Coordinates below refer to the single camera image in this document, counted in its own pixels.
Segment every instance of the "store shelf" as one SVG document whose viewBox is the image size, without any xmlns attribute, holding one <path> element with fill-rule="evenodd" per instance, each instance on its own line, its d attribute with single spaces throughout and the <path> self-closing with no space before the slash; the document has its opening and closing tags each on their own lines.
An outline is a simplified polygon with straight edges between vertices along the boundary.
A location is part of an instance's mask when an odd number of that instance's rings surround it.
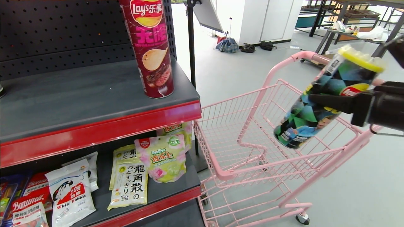
<svg viewBox="0 0 404 227">
<path fill-rule="evenodd" d="M 176 207 L 162 211 L 145 220 L 128 225 L 128 227 L 205 227 L 198 202 L 190 200 Z"/>
<path fill-rule="evenodd" d="M 198 93 L 171 62 L 175 91 L 163 99 L 146 97 L 135 61 L 2 81 L 0 168 L 200 118 Z"/>
<path fill-rule="evenodd" d="M 122 227 L 197 198 L 201 195 L 200 180 L 188 153 L 186 166 L 187 172 L 173 183 L 156 183 L 149 178 L 147 205 L 132 205 L 107 211 L 111 201 L 111 191 L 108 187 L 112 169 L 112 153 L 100 155 L 97 159 L 98 186 L 100 188 L 91 194 L 97 211 L 77 222 L 73 227 Z"/>
</svg>

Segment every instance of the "wire mesh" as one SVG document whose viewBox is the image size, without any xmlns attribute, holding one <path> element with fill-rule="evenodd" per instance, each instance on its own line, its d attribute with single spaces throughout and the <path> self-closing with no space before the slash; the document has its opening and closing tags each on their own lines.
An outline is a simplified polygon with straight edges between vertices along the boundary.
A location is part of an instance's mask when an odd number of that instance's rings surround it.
<svg viewBox="0 0 404 227">
<path fill-rule="evenodd" d="M 195 134 L 217 187 L 266 183 L 277 177 L 307 180 L 361 133 L 337 118 L 300 149 L 284 147 L 273 130 L 300 94 L 278 80 L 203 108 Z"/>
</svg>

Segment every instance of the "gray shelf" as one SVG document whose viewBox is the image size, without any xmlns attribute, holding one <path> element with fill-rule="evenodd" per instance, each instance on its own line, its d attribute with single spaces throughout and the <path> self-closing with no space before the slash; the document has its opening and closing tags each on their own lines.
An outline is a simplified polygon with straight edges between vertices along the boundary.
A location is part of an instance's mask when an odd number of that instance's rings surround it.
<svg viewBox="0 0 404 227">
<path fill-rule="evenodd" d="M 127 227 L 205 227 L 198 202 L 190 200 Z"/>
<path fill-rule="evenodd" d="M 128 212 L 148 206 L 162 199 L 175 196 L 191 188 L 199 187 L 200 180 L 189 152 L 187 152 L 185 164 L 187 172 L 173 183 L 157 183 L 149 178 L 147 186 L 147 205 L 132 205 L 107 211 L 108 204 L 111 201 L 111 191 L 108 187 L 112 170 L 112 154 L 106 153 L 100 155 L 97 158 L 98 186 L 100 188 L 91 194 L 97 211 L 77 222 L 72 227 L 92 226 L 120 215 L 126 215 Z"/>
<path fill-rule="evenodd" d="M 123 61 L 37 74 L 2 81 L 2 143 L 177 104 L 199 94 L 171 58 L 175 91 L 163 99 L 148 98 L 136 61 Z"/>
</svg>

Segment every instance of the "potato chip image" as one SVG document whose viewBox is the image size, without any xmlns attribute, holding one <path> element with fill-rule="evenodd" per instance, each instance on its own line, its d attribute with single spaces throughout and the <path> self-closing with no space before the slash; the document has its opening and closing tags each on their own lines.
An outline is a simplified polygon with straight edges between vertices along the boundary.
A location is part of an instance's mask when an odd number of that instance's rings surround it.
<svg viewBox="0 0 404 227">
<path fill-rule="evenodd" d="M 155 27 L 157 26 L 160 21 L 161 21 L 162 16 L 158 17 L 139 17 L 136 18 L 135 20 L 139 22 L 144 27 Z"/>
<path fill-rule="evenodd" d="M 142 61 L 145 68 L 149 71 L 158 69 L 166 56 L 168 48 L 165 50 L 151 49 L 143 54 Z"/>
</svg>

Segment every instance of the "black pegboard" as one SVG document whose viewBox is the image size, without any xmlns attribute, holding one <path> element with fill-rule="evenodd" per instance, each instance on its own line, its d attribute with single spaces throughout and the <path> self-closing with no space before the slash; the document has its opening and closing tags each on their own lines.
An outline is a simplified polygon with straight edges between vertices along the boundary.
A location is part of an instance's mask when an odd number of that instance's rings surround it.
<svg viewBox="0 0 404 227">
<path fill-rule="evenodd" d="M 176 57 L 171 1 L 162 1 Z M 131 59 L 118 1 L 0 1 L 2 80 Z"/>
</svg>

